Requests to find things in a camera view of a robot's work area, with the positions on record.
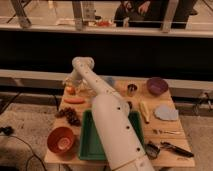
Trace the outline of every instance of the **black knife handle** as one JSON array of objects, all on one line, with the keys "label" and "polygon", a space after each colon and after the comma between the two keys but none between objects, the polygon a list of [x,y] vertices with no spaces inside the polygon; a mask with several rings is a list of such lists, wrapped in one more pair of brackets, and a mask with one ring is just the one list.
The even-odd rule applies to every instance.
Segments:
[{"label": "black knife handle", "polygon": [[185,156],[185,157],[194,157],[194,154],[189,152],[189,151],[186,151],[180,147],[177,147],[177,146],[173,146],[172,147],[173,151],[176,152],[177,154],[180,154],[182,156]]}]

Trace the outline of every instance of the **fork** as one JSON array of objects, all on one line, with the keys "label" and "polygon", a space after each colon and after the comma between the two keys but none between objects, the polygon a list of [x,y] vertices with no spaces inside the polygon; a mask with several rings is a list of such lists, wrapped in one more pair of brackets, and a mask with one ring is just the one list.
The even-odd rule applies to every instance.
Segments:
[{"label": "fork", "polygon": [[163,131],[163,130],[161,130],[161,129],[153,129],[153,132],[155,133],[155,134],[176,134],[176,135],[178,135],[178,134],[180,134],[180,131]]}]

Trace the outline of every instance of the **orange bowl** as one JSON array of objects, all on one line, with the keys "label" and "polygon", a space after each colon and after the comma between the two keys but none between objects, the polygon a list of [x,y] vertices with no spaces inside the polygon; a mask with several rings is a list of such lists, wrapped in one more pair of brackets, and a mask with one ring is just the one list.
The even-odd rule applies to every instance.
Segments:
[{"label": "orange bowl", "polygon": [[75,141],[75,135],[70,128],[58,127],[47,138],[48,149],[55,154],[64,154],[71,149]]}]

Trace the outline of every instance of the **small bowl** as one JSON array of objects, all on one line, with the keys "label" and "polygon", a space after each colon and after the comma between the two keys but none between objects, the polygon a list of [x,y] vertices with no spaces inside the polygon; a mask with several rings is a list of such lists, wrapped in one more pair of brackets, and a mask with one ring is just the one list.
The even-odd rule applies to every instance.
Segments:
[{"label": "small bowl", "polygon": [[169,89],[167,82],[160,77],[148,79],[146,85],[149,92],[156,96],[160,96]]},{"label": "small bowl", "polygon": [[75,141],[73,131],[67,127],[54,129],[47,139],[48,149],[55,154],[64,154],[71,149]]}]

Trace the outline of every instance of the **table leg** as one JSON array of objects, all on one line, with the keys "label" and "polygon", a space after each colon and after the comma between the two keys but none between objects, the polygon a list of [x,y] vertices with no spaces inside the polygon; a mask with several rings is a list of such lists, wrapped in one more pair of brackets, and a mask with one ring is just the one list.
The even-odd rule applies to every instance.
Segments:
[{"label": "table leg", "polygon": [[68,164],[62,164],[63,168],[65,171],[73,171],[69,166]]}]

